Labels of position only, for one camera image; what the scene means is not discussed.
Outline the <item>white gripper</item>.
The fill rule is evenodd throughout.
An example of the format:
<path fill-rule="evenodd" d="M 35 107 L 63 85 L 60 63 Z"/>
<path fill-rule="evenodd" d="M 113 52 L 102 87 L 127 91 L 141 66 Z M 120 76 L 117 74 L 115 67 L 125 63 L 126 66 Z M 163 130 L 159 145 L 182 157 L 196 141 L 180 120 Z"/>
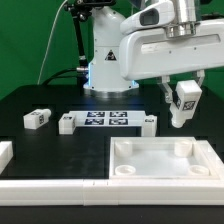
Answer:
<path fill-rule="evenodd" d="M 121 41 L 119 59 L 126 80 L 159 77 L 157 84 L 170 104 L 173 91 L 167 75 L 197 71 L 201 87 L 205 69 L 224 66 L 224 19 L 202 21 L 191 37 L 168 38 L 163 28 L 134 32 Z"/>

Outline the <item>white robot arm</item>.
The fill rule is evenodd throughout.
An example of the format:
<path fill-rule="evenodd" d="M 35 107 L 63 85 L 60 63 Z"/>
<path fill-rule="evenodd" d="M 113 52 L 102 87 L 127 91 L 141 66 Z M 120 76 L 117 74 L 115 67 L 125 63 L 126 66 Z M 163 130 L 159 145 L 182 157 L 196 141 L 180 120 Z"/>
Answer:
<path fill-rule="evenodd" d="M 130 0 L 127 18 L 105 2 L 92 7 L 94 57 L 84 88 L 102 97 L 137 81 L 224 66 L 224 18 L 200 20 L 196 0 Z"/>

